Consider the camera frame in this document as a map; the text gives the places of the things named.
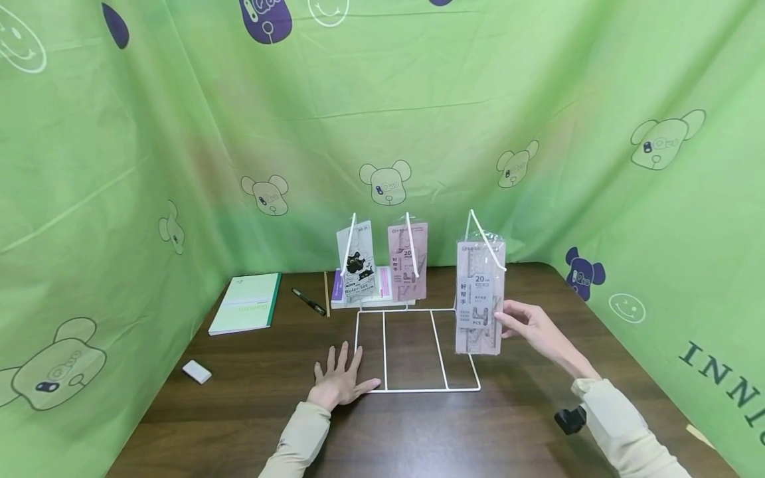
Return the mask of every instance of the pen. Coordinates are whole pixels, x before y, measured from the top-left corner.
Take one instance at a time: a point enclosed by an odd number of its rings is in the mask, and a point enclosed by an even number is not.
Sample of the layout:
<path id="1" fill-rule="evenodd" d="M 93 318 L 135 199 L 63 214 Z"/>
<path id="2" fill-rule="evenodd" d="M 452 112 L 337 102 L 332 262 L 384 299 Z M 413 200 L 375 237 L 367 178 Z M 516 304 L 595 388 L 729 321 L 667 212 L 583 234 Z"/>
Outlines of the pen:
<path id="1" fill-rule="evenodd" d="M 311 299 L 305 297 L 298 289 L 292 288 L 292 292 L 297 295 L 300 299 L 303 300 L 306 304 L 310 305 L 312 309 L 317 311 L 319 315 L 327 316 L 327 311 L 322 308 L 319 304 L 316 302 L 313 302 Z"/>

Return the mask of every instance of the green fabric curtain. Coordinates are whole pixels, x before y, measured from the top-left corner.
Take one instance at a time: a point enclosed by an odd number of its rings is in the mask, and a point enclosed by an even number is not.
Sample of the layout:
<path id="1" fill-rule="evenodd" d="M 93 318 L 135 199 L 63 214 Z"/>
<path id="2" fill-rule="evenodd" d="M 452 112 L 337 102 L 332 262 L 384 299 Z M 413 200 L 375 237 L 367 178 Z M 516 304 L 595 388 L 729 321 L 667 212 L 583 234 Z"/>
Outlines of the green fabric curtain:
<path id="1" fill-rule="evenodd" d="M 757 0 L 0 0 L 4 473 L 105 473 L 227 277 L 354 212 L 453 265 L 474 208 L 759 476 L 764 45 Z"/>

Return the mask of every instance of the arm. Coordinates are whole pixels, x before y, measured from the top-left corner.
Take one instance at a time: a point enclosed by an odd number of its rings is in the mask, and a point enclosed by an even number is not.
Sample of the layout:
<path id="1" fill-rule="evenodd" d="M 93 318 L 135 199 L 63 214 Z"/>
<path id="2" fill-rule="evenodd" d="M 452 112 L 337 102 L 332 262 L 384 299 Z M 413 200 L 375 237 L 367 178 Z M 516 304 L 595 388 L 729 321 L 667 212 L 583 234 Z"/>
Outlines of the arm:
<path id="1" fill-rule="evenodd" d="M 578 379 L 571 390 L 584 401 L 587 426 L 622 478 L 690 478 L 651 433 L 637 409 L 608 380 Z"/>
<path id="2" fill-rule="evenodd" d="M 321 445 L 330 430 L 330 417 L 338 405 L 348 405 L 361 395 L 379 386 L 379 379 L 367 380 L 356 385 L 356 374 L 361 364 L 363 350 L 356 349 L 350 368 L 346 371 L 348 342 L 343 342 L 335 367 L 335 349 L 330 348 L 327 373 L 316 362 L 314 374 L 316 385 L 305 402 L 298 404 L 287 427 L 282 432 L 276 452 L 271 455 L 259 478 L 301 478 L 303 472 L 314 462 Z"/>
<path id="3" fill-rule="evenodd" d="M 505 301 L 504 312 L 495 314 L 507 327 L 503 338 L 524 337 L 575 379 L 571 390 L 584 402 L 587 425 L 621 478 L 690 478 L 627 397 L 598 375 L 539 306 Z"/>

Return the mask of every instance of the left hand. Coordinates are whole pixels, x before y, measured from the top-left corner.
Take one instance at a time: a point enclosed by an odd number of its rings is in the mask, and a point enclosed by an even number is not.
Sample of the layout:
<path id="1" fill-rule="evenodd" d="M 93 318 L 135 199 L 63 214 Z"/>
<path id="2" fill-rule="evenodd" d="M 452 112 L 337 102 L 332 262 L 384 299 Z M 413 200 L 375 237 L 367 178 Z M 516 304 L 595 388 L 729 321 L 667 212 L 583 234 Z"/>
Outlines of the left hand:
<path id="1" fill-rule="evenodd" d="M 371 379 L 356 385 L 356 374 L 359 371 L 359 365 L 361 365 L 362 355 L 363 350 L 359 347 L 353 354 L 350 367 L 345 370 L 348 361 L 348 342 L 343 342 L 343 346 L 340 348 L 337 367 L 335 366 L 335 348 L 334 346 L 330 347 L 327 357 L 327 373 L 322 373 L 319 362 L 316 362 L 314 366 L 316 385 L 308 394 L 307 402 L 332 412 L 338 405 L 348 405 L 361 395 L 379 387 L 380 379 Z"/>

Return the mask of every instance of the brown table surface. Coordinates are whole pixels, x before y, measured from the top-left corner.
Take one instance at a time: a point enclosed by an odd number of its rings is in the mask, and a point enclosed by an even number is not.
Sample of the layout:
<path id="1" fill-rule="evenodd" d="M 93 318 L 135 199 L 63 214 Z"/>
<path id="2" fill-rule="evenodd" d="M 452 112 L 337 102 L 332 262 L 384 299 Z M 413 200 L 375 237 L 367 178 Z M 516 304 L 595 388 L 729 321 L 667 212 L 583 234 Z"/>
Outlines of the brown table surface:
<path id="1" fill-rule="evenodd" d="M 736 476 L 552 268 L 511 265 L 506 277 L 506 297 L 541 305 L 692 476 Z M 451 307 L 454 282 L 454 268 L 430 268 L 416 307 Z M 321 317 L 293 287 L 324 303 L 323 274 L 284 275 L 267 330 L 210 337 L 216 303 L 108 476 L 258 476 L 313 384 L 314 363 L 331 345 L 353 346 L 356 310 Z M 360 380 L 382 378 L 382 317 L 362 318 Z M 468 358 L 454 353 L 454 315 L 435 320 L 450 386 L 474 386 Z M 386 339 L 390 388 L 443 386 L 428 313 L 387 314 Z M 588 432 L 566 437 L 553 421 L 577 404 L 564 372 L 522 339 L 474 358 L 480 392 L 368 395 L 337 408 L 305 476 L 616 476 Z M 191 359 L 213 373 L 206 384 L 182 373 Z"/>

